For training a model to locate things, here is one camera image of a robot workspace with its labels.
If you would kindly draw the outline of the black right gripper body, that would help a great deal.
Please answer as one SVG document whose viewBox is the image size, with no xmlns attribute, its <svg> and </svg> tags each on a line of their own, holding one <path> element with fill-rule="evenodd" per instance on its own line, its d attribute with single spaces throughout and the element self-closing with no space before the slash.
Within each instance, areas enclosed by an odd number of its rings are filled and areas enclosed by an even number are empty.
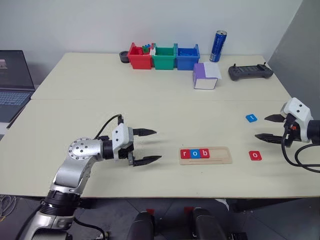
<svg viewBox="0 0 320 240">
<path fill-rule="evenodd" d="M 296 120 L 297 119 L 291 113 L 285 117 L 282 145 L 287 148 L 291 147 L 294 141 L 301 141 L 301 129 Z"/>
</svg>

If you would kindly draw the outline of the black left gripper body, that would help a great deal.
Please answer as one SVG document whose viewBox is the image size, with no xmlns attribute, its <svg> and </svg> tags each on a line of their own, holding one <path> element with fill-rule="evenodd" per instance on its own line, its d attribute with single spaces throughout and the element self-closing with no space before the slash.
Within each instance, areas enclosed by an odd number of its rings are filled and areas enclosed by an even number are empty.
<svg viewBox="0 0 320 240">
<path fill-rule="evenodd" d="M 131 143 L 127 148 L 121 148 L 118 151 L 118 158 L 120 160 L 127 159 L 128 160 L 128 165 L 129 166 L 134 166 L 135 157 L 133 155 L 133 151 L 134 151 L 134 144 Z"/>
</svg>

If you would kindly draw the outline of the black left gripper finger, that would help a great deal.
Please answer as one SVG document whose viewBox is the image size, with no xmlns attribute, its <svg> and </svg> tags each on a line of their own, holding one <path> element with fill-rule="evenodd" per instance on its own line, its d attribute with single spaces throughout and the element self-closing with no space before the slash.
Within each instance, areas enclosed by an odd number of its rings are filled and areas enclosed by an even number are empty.
<svg viewBox="0 0 320 240">
<path fill-rule="evenodd" d="M 152 129 L 146 129 L 146 128 L 133 128 L 132 130 L 133 130 L 133 134 L 139 137 L 149 136 L 157 133 Z"/>
<path fill-rule="evenodd" d="M 142 159 L 138 159 L 138 160 L 134 159 L 132 162 L 132 165 L 134 167 L 148 165 L 150 163 L 157 161 L 161 157 L 162 157 L 161 155 L 152 155 L 152 156 L 145 156 Z"/>
</svg>

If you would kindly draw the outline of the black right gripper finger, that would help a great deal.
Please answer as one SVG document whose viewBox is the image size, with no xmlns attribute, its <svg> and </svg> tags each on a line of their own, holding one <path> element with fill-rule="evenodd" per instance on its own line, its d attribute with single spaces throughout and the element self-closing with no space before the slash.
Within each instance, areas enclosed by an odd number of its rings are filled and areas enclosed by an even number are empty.
<svg viewBox="0 0 320 240">
<path fill-rule="evenodd" d="M 266 116 L 264 119 L 270 122 L 283 123 L 286 118 L 281 114 L 272 114 L 272 115 Z"/>
<path fill-rule="evenodd" d="M 281 144 L 282 142 L 286 142 L 286 139 L 282 136 L 277 136 L 273 135 L 270 133 L 260 133 L 260 134 L 255 134 L 254 135 L 257 139 L 267 142 L 267 143 L 272 143 L 272 144 Z"/>
</svg>

